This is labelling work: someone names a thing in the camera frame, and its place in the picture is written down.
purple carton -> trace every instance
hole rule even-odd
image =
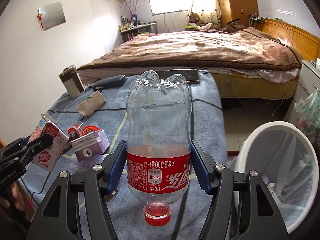
[[[88,133],[71,142],[78,161],[104,153],[110,146],[104,130]]]

floor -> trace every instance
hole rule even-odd
[[[224,108],[224,127],[228,152],[239,151],[242,143],[260,125],[281,121],[282,115],[275,112],[275,103],[267,100],[238,99],[235,106]]]

phone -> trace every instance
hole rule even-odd
[[[170,69],[164,71],[156,71],[160,79],[167,79],[174,74],[181,74],[187,80],[187,84],[199,84],[199,74],[195,68],[190,69]]]

plastic bottle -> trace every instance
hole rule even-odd
[[[172,208],[189,183],[191,97],[186,79],[160,80],[146,71],[132,82],[127,98],[128,187],[145,204],[153,226],[169,222]]]

headboard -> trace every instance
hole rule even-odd
[[[289,23],[265,19],[264,23],[256,22],[254,27],[269,33],[283,43],[292,46],[305,60],[320,58],[320,38]]]

